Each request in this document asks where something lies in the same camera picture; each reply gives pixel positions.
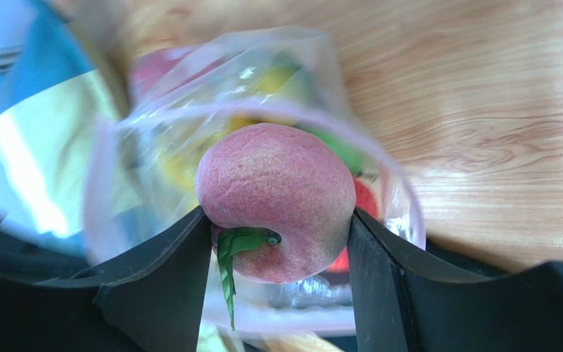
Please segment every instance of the fuzzy peach skin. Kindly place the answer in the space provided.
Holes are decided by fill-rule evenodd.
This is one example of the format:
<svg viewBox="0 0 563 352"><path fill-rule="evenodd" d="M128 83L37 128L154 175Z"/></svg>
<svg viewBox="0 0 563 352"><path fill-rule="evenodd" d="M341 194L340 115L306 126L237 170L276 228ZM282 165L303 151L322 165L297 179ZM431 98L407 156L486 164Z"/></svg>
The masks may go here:
<svg viewBox="0 0 563 352"><path fill-rule="evenodd" d="M345 163L317 137L260 123L212 146L195 187L210 220L258 227L281 241L234 256L234 271L255 282L296 282L324 271L344 249L356 203Z"/></svg>

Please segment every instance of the transparent bag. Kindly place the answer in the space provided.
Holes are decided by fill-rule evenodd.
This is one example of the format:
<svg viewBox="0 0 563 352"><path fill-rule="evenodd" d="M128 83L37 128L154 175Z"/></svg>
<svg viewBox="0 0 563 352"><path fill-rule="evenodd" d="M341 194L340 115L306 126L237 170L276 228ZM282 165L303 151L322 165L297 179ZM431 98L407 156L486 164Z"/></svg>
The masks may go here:
<svg viewBox="0 0 563 352"><path fill-rule="evenodd" d="M157 51L134 67L130 93L136 108L126 120L97 124L84 204L91 262L120 254L195 208L194 176L205 151L260 122L321 138L347 164L356 187L370 195L369 212L424 248L424 221L409 181L350 110L326 33L299 27L235 32L196 47ZM116 167L130 172L142 199L124 213L114 211L124 208L115 205L119 197L111 192ZM203 319L228 326L214 255L212 260ZM348 272L286 285L235 276L239 331L354 330Z"/></svg>

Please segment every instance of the tabletop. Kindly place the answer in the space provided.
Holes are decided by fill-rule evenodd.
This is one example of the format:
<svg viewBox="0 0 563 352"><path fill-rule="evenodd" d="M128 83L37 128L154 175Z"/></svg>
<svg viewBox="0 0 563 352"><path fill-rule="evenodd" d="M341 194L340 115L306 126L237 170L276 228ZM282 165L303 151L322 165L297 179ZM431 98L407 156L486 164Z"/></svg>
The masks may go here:
<svg viewBox="0 0 563 352"><path fill-rule="evenodd" d="M351 103L437 243L563 260L563 0L58 0L124 73L159 48L297 24L333 36Z"/></svg>

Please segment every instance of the wood grain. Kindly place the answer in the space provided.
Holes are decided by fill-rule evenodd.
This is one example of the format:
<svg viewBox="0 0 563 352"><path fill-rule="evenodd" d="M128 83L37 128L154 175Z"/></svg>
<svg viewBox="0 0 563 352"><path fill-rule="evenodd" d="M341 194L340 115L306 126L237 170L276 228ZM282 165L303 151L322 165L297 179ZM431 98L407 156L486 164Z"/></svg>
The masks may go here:
<svg viewBox="0 0 563 352"><path fill-rule="evenodd" d="M563 0L60 0L122 72L223 32L336 40L353 107L430 235L511 270L563 259Z"/></svg>

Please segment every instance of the plastic bag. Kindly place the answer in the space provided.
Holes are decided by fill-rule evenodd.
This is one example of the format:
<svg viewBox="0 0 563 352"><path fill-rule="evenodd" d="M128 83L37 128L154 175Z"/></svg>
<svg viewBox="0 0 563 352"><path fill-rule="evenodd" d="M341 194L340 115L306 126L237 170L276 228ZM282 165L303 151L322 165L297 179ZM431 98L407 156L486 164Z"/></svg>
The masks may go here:
<svg viewBox="0 0 563 352"><path fill-rule="evenodd" d="M350 110L326 33L298 27L235 32L197 47L159 51L139 60L130 93L134 113L117 124L100 122L97 129L84 212L91 260L110 259L195 208L194 176L205 151L258 122L291 125L321 138L355 175L358 199L372 200L362 206L424 248L422 213L408 179ZM110 197L112 170L121 158L135 159L144 200L125 215L113 213L124 206ZM262 285L235 274L236 329L354 330L348 273L337 283L328 275ZM216 262L203 318L229 325Z"/></svg>

